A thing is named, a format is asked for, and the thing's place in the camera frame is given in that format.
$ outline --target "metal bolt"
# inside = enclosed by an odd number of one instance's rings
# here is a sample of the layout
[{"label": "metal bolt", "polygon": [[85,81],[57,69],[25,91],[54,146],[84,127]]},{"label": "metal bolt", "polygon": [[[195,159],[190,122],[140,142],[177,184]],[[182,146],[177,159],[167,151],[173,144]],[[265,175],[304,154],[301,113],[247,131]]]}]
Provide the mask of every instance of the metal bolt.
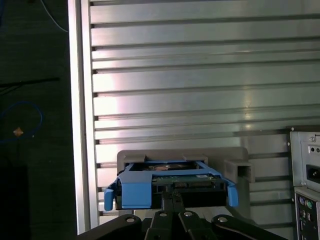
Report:
[{"label": "metal bolt", "polygon": [[132,217],[129,217],[129,218],[126,219],[127,223],[133,223],[134,221],[135,221],[135,219],[132,218]]},{"label": "metal bolt", "polygon": [[186,212],[184,213],[184,215],[185,215],[186,217],[191,217],[191,216],[192,216],[192,212],[186,211]]},{"label": "metal bolt", "polygon": [[228,219],[226,219],[225,217],[221,216],[221,217],[218,218],[218,221],[220,223],[226,223],[226,222],[228,222]]}]

